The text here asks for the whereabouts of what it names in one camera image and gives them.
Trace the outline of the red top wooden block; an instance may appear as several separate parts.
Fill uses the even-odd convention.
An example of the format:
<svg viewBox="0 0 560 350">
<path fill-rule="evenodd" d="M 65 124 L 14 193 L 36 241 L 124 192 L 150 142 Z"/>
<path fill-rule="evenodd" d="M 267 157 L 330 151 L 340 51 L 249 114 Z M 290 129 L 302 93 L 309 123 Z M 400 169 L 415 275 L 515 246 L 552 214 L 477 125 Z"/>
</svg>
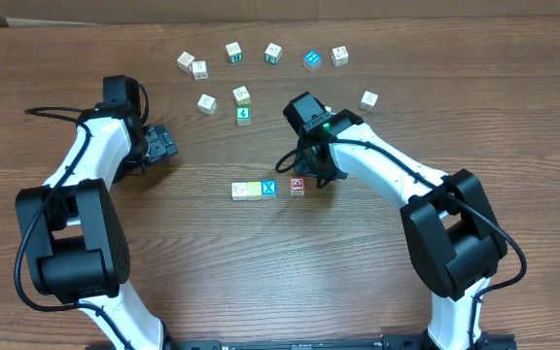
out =
<svg viewBox="0 0 560 350">
<path fill-rule="evenodd" d="M 293 196 L 305 195 L 305 178 L 304 177 L 291 177 L 290 178 L 290 193 Z"/>
</svg>

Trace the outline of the blue X wooden block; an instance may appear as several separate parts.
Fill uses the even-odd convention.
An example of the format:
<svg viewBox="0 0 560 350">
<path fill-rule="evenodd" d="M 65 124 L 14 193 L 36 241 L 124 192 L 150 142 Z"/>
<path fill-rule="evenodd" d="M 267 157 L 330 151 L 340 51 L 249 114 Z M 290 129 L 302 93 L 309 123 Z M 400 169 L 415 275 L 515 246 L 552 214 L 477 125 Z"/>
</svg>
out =
<svg viewBox="0 0 560 350">
<path fill-rule="evenodd" d="M 275 180 L 262 181 L 262 197 L 275 198 L 277 196 L 277 185 Z"/>
</svg>

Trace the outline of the yellow top wooden block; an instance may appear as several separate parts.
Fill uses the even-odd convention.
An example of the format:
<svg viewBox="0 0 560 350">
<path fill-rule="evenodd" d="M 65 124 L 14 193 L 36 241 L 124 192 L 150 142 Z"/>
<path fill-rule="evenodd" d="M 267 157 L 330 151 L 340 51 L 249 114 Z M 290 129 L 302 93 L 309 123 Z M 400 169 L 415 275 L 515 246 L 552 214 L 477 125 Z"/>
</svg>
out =
<svg viewBox="0 0 560 350">
<path fill-rule="evenodd" d="M 247 199 L 261 200 L 263 198 L 263 185 L 260 181 L 246 183 Z"/>
</svg>

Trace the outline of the green L wooden block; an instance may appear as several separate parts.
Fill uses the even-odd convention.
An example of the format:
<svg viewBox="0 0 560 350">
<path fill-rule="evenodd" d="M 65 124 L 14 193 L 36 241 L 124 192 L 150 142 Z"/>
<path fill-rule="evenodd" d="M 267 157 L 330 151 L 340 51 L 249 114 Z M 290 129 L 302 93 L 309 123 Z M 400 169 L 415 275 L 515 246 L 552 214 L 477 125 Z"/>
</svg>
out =
<svg viewBox="0 0 560 350">
<path fill-rule="evenodd" d="M 247 200 L 247 183 L 246 182 L 233 182 L 231 184 L 231 197 L 235 201 Z"/>
</svg>

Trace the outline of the green top wooden block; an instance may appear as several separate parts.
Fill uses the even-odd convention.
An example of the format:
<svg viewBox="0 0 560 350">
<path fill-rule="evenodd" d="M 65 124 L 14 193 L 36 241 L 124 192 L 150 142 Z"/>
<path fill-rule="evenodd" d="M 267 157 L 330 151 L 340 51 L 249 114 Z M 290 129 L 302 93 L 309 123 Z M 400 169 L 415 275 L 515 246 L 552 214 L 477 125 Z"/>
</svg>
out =
<svg viewBox="0 0 560 350">
<path fill-rule="evenodd" d="M 238 106 L 235 112 L 236 123 L 240 126 L 251 124 L 251 108 L 249 106 Z"/>
</svg>

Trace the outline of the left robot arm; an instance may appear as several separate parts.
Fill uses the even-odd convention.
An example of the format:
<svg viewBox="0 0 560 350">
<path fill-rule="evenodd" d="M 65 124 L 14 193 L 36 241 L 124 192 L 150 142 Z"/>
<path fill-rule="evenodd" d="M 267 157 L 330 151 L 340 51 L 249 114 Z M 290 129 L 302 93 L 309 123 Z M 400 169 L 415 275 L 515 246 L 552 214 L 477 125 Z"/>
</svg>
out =
<svg viewBox="0 0 560 350">
<path fill-rule="evenodd" d="M 103 99 L 92 108 L 27 111 L 73 123 L 76 138 L 42 186 L 17 194 L 17 295 L 39 312 L 84 312 L 114 349 L 177 346 L 129 280 L 128 243 L 109 194 L 128 173 L 178 151 L 164 125 L 148 122 L 149 110 L 144 86 L 119 75 L 104 78 Z"/>
</svg>

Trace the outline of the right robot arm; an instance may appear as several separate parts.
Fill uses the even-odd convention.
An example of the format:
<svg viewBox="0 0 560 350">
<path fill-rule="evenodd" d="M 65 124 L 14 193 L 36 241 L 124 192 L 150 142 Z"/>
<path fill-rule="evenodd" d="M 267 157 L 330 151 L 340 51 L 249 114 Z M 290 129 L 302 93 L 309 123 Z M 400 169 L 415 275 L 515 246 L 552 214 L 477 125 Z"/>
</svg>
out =
<svg viewBox="0 0 560 350">
<path fill-rule="evenodd" d="M 420 334 L 382 336 L 383 349 L 513 349 L 511 334 L 481 330 L 481 294 L 489 288 L 506 240 L 479 180 L 421 164 L 384 142 L 361 117 L 330 112 L 311 93 L 283 115 L 297 134 L 295 172 L 322 188 L 353 175 L 400 211 L 415 272 L 432 293 L 432 317 Z"/>
</svg>

